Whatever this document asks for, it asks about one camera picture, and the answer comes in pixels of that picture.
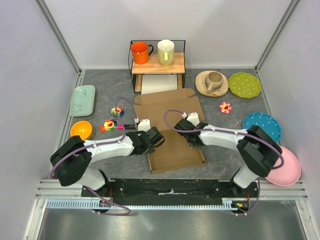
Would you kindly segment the brown cardboard paper box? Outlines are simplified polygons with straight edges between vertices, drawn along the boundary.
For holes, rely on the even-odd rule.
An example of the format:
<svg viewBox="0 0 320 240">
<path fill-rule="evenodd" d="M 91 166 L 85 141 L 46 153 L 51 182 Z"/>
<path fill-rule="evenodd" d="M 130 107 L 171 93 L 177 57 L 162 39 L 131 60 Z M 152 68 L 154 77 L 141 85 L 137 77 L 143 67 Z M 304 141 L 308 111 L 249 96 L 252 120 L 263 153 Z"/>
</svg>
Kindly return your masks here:
<svg viewBox="0 0 320 240">
<path fill-rule="evenodd" d="M 165 123 L 167 120 L 171 126 L 175 126 L 182 119 L 182 115 L 178 112 L 165 115 L 168 110 L 179 110 L 187 114 L 196 112 L 201 121 L 205 119 L 199 98 L 193 89 L 180 88 L 138 95 L 134 98 L 134 109 L 139 119 L 150 120 L 150 125 L 156 127 L 165 139 L 155 152 L 148 155 L 152 174 L 205 163 L 202 151 L 190 147 L 183 136 Z"/>
</svg>

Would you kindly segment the pink marker pen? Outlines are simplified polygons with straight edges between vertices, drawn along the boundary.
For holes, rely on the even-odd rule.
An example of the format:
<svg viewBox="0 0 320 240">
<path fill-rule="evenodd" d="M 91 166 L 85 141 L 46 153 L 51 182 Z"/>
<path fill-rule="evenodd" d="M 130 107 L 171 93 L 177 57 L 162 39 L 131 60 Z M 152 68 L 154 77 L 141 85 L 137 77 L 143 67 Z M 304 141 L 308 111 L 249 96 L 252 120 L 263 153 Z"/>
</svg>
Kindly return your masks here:
<svg viewBox="0 0 320 240">
<path fill-rule="evenodd" d="M 136 129 L 135 124 L 118 124 L 116 127 L 117 130 L 134 130 Z"/>
</svg>

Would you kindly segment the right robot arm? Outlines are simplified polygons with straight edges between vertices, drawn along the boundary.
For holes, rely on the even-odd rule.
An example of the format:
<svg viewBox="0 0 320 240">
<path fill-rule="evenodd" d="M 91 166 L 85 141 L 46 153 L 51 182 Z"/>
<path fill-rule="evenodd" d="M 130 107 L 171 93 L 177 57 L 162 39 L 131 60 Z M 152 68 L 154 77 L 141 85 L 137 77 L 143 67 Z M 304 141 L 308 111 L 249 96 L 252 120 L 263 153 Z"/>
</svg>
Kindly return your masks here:
<svg viewBox="0 0 320 240">
<path fill-rule="evenodd" d="M 259 177 L 267 177 L 273 169 L 284 165 L 281 147 L 259 126 L 249 129 L 227 129 L 199 122 L 194 125 L 181 119 L 174 130 L 190 146 L 218 146 L 237 151 L 245 165 L 230 180 L 231 184 L 245 189 Z"/>
</svg>

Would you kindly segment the white square plate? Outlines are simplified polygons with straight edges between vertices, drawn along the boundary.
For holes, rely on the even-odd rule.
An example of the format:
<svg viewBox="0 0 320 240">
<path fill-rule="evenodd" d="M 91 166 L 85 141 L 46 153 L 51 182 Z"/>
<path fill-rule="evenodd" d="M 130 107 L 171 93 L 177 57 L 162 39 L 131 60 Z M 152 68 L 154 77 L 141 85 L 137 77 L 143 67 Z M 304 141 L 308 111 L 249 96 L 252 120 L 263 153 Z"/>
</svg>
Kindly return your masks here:
<svg viewBox="0 0 320 240">
<path fill-rule="evenodd" d="M 176 90 L 177 88 L 178 80 L 176 74 L 150 74 L 142 77 L 142 95 Z"/>
</svg>

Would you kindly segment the red rainbow flower toy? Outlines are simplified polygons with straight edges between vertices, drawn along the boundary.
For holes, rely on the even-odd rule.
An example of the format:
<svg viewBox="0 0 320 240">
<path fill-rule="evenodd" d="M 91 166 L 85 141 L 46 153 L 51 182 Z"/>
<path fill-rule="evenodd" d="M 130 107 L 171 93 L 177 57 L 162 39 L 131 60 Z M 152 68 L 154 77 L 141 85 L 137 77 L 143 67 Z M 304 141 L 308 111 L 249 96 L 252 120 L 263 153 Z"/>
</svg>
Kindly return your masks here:
<svg viewBox="0 0 320 240">
<path fill-rule="evenodd" d="M 118 123 L 116 120 L 114 120 L 113 118 L 107 119 L 103 125 L 101 125 L 100 127 L 100 131 L 102 133 L 105 132 L 113 132 L 118 128 Z"/>
</svg>

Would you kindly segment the beige saucer plate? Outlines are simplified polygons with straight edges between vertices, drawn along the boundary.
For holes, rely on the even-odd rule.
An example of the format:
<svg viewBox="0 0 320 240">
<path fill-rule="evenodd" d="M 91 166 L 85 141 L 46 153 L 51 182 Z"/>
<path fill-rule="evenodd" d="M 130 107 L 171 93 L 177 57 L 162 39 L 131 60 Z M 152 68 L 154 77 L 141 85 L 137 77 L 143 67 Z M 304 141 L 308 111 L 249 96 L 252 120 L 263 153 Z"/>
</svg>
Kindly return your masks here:
<svg viewBox="0 0 320 240">
<path fill-rule="evenodd" d="M 205 78 L 210 72 L 218 72 L 218 71 L 206 70 L 199 73 L 196 76 L 196 79 L 195 79 L 196 89 L 198 90 L 199 93 L 207 97 L 221 97 L 224 94 L 226 94 L 228 91 L 228 88 L 229 88 L 228 80 L 222 73 L 218 72 L 222 75 L 222 78 L 223 78 L 222 87 L 219 90 L 214 91 L 213 93 L 207 93 L 206 86 L 205 86 Z"/>
</svg>

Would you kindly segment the pink flower toy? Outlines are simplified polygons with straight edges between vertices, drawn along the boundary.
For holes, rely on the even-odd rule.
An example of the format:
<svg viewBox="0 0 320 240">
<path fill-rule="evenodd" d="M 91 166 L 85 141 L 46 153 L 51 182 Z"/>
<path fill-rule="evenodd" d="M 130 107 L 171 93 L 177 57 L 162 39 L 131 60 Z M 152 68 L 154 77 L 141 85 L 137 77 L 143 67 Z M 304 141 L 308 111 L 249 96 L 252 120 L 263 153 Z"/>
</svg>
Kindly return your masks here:
<svg viewBox="0 0 320 240">
<path fill-rule="evenodd" d="M 219 111 L 223 114 L 229 114 L 232 111 L 232 106 L 228 102 L 221 102 L 219 105 Z"/>
</svg>

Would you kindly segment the beige ceramic cup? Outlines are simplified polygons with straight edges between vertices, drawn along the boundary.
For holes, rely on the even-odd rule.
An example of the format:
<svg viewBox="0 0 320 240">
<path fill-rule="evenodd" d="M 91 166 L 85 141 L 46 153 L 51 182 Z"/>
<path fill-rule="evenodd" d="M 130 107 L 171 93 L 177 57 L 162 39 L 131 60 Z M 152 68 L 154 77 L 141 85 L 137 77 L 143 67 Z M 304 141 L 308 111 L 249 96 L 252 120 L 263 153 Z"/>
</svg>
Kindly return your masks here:
<svg viewBox="0 0 320 240">
<path fill-rule="evenodd" d="M 204 84 L 208 94 L 219 90 L 223 85 L 222 74 L 216 71 L 208 73 L 205 77 Z"/>
</svg>

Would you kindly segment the orange mug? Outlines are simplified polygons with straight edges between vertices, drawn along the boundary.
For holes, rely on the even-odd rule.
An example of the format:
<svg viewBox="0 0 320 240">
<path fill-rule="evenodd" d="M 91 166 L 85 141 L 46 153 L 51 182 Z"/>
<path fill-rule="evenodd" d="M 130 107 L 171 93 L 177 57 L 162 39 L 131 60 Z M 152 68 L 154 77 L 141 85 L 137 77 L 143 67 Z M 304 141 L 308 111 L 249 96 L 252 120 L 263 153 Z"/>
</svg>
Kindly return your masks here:
<svg viewBox="0 0 320 240">
<path fill-rule="evenodd" d="M 134 63 L 142 65 L 148 62 L 149 56 L 154 51 L 154 46 L 143 41 L 137 41 L 131 45 L 130 51 Z"/>
</svg>

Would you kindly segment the orange bowl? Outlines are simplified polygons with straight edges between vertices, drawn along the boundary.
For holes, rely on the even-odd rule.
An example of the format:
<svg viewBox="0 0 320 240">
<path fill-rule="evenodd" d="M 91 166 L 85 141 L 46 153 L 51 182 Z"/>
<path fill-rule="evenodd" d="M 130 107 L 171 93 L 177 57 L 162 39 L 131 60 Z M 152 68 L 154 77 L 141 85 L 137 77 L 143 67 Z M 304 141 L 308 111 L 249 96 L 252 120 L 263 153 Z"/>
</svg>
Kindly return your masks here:
<svg viewBox="0 0 320 240">
<path fill-rule="evenodd" d="M 93 127 L 90 122 L 81 120 L 72 125 L 70 136 L 80 136 L 82 140 L 88 140 L 93 134 Z"/>
</svg>

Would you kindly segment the mint green tray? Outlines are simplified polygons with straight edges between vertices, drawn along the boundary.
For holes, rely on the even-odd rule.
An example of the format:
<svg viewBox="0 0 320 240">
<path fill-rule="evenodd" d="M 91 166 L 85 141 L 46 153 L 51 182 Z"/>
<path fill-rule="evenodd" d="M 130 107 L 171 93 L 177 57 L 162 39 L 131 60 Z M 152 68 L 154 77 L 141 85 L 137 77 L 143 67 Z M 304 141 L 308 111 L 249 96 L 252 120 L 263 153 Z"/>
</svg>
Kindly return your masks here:
<svg viewBox="0 0 320 240">
<path fill-rule="evenodd" d="M 93 113 L 96 88 L 93 85 L 82 85 L 74 89 L 69 114 L 71 117 L 85 117 Z"/>
</svg>

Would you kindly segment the green dotted plate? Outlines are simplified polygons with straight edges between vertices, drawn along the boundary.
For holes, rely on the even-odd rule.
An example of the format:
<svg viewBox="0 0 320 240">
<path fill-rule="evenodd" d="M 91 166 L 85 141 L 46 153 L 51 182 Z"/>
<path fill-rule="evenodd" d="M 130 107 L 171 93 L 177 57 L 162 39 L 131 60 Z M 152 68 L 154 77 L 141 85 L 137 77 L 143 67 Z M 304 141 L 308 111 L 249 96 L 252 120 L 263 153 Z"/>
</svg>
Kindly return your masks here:
<svg viewBox="0 0 320 240">
<path fill-rule="evenodd" d="M 237 72 L 228 79 L 230 91 L 239 98 L 251 99 L 261 92 L 261 82 L 257 77 L 247 72 Z"/>
</svg>

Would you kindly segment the blue dotted plate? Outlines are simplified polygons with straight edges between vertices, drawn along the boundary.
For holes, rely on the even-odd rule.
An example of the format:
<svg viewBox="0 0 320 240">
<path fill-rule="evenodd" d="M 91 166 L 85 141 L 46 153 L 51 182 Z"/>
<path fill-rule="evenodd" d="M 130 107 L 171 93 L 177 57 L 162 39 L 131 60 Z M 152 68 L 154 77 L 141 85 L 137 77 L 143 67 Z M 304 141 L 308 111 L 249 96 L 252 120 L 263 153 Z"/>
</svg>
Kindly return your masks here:
<svg viewBox="0 0 320 240">
<path fill-rule="evenodd" d="M 275 142 L 279 142 L 282 137 L 282 128 L 278 121 L 271 115 L 262 112 L 248 114 L 242 124 L 243 129 L 249 129 L 253 125 L 262 128 Z"/>
</svg>

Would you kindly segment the pink plate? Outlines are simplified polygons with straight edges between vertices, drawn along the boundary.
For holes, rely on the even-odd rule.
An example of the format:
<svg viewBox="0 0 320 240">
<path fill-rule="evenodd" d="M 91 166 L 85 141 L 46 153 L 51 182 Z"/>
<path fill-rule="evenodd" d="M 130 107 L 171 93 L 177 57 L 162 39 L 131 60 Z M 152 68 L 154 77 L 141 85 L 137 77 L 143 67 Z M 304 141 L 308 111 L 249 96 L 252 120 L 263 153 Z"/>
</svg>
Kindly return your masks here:
<svg viewBox="0 0 320 240">
<path fill-rule="evenodd" d="M 295 184 L 301 176 L 301 165 L 297 157 L 287 148 L 281 146 L 284 164 L 272 170 L 265 178 L 272 184 L 287 187 Z"/>
</svg>

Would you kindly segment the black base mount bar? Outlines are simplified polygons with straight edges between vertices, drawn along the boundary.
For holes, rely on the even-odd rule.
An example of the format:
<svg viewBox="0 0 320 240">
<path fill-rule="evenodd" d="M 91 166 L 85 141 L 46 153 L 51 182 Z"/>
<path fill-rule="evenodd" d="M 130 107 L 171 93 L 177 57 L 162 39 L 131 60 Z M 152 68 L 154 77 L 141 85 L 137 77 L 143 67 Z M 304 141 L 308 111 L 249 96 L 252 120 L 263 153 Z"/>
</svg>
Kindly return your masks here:
<svg viewBox="0 0 320 240">
<path fill-rule="evenodd" d="M 257 197 L 258 185 L 252 182 L 242 189 L 229 180 L 115 178 L 97 193 L 123 206 L 221 205 L 223 198 Z"/>
</svg>

